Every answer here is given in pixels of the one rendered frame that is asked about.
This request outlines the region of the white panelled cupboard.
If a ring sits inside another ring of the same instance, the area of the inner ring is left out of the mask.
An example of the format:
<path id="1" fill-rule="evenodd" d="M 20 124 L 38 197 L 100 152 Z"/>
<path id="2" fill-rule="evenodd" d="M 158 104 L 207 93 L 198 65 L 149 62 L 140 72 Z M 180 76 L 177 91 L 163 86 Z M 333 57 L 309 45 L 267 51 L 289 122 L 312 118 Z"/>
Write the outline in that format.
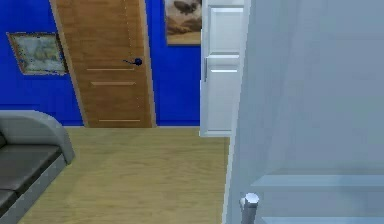
<path id="1" fill-rule="evenodd" d="M 203 0 L 201 30 L 200 136 L 229 137 L 239 93 L 245 0 Z M 208 57 L 204 82 L 204 58 Z"/>

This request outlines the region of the framed brown landscape picture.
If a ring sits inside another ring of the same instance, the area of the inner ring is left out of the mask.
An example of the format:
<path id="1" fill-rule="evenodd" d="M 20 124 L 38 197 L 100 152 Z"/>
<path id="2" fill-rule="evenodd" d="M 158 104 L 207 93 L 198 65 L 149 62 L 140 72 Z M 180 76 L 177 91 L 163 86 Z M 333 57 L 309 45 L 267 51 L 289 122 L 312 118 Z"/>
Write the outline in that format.
<path id="1" fill-rule="evenodd" d="M 202 0 L 164 0 L 168 45 L 200 45 Z"/>

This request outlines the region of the brown wooden room door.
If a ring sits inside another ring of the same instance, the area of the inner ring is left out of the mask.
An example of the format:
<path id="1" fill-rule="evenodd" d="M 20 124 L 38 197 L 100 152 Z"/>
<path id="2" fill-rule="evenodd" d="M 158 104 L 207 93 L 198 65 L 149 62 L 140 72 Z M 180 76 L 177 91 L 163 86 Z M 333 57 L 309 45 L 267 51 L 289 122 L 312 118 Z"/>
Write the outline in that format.
<path id="1" fill-rule="evenodd" d="M 145 0 L 49 2 L 84 125 L 155 127 Z"/>

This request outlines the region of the pale grey room door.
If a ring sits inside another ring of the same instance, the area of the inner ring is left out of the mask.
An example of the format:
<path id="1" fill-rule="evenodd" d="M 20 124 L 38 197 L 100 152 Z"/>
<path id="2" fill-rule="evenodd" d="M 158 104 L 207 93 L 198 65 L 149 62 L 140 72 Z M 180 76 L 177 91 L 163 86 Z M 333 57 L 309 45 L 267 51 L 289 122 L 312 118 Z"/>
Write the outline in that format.
<path id="1" fill-rule="evenodd" d="M 246 0 L 222 224 L 384 224 L 384 0 Z"/>

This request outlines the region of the framed map picture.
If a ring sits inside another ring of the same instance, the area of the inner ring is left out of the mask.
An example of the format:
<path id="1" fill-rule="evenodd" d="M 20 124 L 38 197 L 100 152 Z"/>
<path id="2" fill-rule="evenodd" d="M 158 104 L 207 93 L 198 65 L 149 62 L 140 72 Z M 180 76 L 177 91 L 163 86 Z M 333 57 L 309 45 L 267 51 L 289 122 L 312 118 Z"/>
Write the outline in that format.
<path id="1" fill-rule="evenodd" d="M 23 75 L 65 75 L 68 66 L 60 37 L 54 32 L 7 32 Z"/>

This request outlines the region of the grey sofa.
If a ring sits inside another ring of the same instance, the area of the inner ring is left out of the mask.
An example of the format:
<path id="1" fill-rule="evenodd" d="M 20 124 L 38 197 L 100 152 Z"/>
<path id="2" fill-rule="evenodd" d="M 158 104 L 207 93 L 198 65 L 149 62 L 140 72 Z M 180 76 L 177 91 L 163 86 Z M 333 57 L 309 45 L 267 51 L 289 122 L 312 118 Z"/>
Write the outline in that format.
<path id="1" fill-rule="evenodd" d="M 0 110 L 0 224 L 17 224 L 75 158 L 66 129 L 36 110 Z"/>

